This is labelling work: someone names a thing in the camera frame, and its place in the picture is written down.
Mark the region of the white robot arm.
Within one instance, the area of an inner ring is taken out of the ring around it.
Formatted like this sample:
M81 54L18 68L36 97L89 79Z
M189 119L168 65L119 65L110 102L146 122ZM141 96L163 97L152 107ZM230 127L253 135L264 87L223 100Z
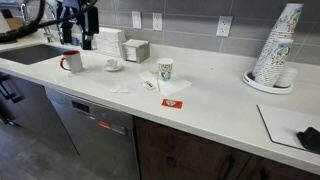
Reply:
M99 33L98 8L95 6L97 0L63 0L55 4L55 18L65 21L60 22L60 42L62 44L73 44L72 27L76 25L81 34L80 46L83 50L92 50L93 37Z

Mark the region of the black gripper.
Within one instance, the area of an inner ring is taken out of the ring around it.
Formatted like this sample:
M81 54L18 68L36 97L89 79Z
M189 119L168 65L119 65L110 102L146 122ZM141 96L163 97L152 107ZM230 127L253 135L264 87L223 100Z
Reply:
M82 49L91 50L92 40L95 34L99 33L98 8L92 7L84 13L82 20Z

